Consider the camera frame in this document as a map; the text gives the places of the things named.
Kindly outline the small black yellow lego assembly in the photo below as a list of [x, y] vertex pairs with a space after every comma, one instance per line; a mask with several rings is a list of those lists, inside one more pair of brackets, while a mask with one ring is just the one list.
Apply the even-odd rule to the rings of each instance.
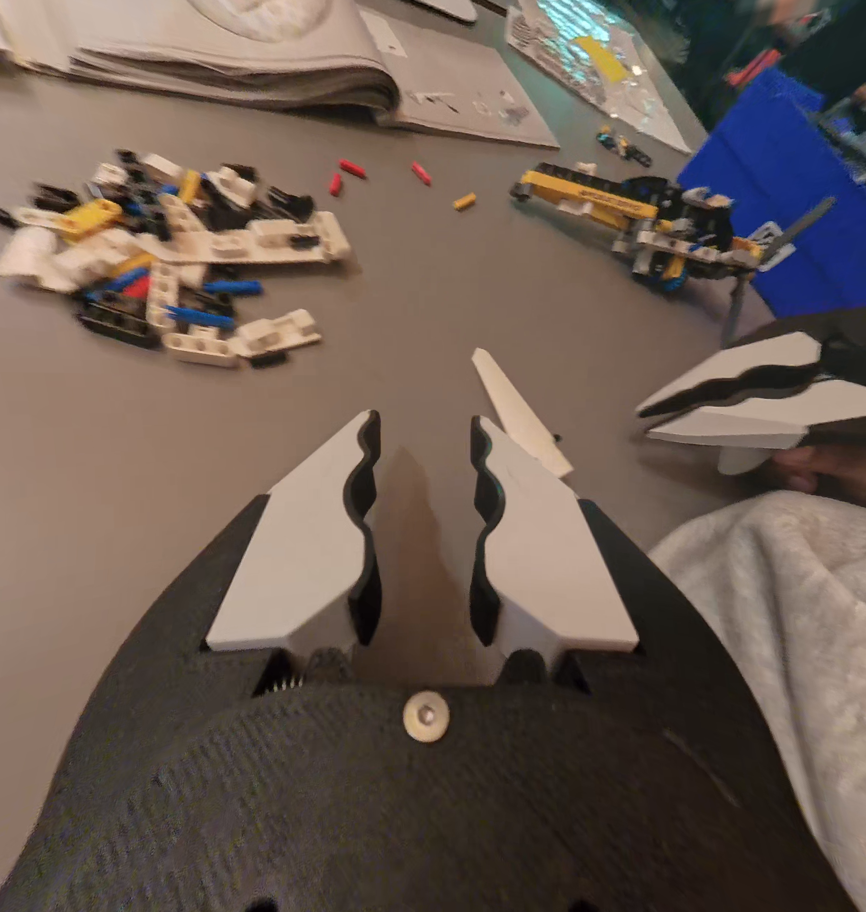
[[631, 143], [625, 136], [614, 131], [609, 125], [602, 127], [598, 131], [596, 140], [604, 149], [624, 161], [636, 162], [645, 169], [651, 168], [654, 164], [650, 155]]

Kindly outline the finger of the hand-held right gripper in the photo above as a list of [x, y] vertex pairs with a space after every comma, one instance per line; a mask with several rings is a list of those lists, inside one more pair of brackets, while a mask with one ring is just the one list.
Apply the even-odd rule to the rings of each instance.
[[639, 418], [825, 420], [822, 344], [803, 332], [717, 352], [651, 395]]
[[718, 472], [736, 476], [757, 469], [777, 450], [797, 448], [814, 427], [856, 418], [866, 418], [866, 387], [824, 380], [787, 398], [701, 405], [652, 427], [647, 436], [715, 448]]

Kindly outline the pile of loose lego pieces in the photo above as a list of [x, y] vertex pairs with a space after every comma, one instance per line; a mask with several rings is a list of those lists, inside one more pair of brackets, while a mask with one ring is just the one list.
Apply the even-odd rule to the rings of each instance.
[[19, 227], [0, 278], [60, 296], [91, 334], [184, 364], [265, 370], [323, 341], [304, 308], [247, 320], [238, 301], [264, 292], [248, 270], [350, 260], [334, 213], [309, 195], [262, 191], [241, 164], [201, 172], [128, 149], [115, 157], [84, 193], [36, 183], [26, 206], [7, 209]]

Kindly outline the person's right hand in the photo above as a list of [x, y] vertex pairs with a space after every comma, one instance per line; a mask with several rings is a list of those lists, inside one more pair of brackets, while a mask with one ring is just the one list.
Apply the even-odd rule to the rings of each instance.
[[776, 451], [769, 476], [781, 488], [866, 508], [866, 447], [820, 444]]

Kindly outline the yellow lego vehicle model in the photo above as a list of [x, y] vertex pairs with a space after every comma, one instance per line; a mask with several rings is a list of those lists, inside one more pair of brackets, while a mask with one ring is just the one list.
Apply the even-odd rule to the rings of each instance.
[[509, 190], [517, 203], [543, 200], [559, 211], [616, 232], [612, 251], [631, 264], [632, 275], [666, 293], [687, 279], [732, 278], [721, 346], [736, 337], [746, 290], [756, 274], [835, 205], [826, 197], [767, 243], [739, 236], [732, 224], [734, 200], [708, 187], [683, 189], [665, 178], [624, 181], [600, 178], [594, 166], [567, 168], [542, 162]]

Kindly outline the white lego blade piece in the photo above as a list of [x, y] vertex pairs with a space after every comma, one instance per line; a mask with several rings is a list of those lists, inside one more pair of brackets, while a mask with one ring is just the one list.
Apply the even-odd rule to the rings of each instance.
[[573, 467], [554, 435], [520, 395], [490, 353], [476, 348], [472, 364], [507, 436], [555, 477], [568, 477]]

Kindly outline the blue plastic bin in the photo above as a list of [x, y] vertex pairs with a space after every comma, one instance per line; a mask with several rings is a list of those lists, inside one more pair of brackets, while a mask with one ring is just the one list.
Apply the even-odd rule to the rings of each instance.
[[732, 224], [749, 237], [786, 231], [823, 199], [834, 205], [757, 273], [777, 318], [866, 306], [866, 186], [828, 143], [814, 116], [823, 97], [777, 68], [758, 76], [679, 175], [734, 199]]

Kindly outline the open instruction booklet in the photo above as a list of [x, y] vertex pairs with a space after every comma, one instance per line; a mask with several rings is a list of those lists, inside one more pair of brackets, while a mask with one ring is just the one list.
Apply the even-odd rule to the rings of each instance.
[[0, 1], [0, 52], [87, 83], [560, 147], [494, 48], [358, 2]]

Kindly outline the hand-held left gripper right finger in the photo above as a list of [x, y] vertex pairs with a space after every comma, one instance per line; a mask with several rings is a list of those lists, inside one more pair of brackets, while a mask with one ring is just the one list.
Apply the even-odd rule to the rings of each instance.
[[484, 646], [559, 666], [571, 651], [631, 653], [639, 636], [576, 493], [489, 418], [475, 416], [470, 457], [476, 541], [469, 609]]

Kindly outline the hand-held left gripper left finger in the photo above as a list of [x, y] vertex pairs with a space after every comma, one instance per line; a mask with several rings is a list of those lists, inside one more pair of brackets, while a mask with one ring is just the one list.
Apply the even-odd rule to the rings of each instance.
[[381, 417], [367, 409], [268, 491], [206, 634], [209, 649], [349, 654], [371, 643], [381, 577], [366, 516], [380, 454]]

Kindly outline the person's right forearm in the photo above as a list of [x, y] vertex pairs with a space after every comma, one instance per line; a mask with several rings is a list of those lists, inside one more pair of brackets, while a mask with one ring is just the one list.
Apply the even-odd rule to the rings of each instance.
[[684, 524], [651, 558], [746, 679], [810, 829], [866, 910], [866, 509], [765, 494]]

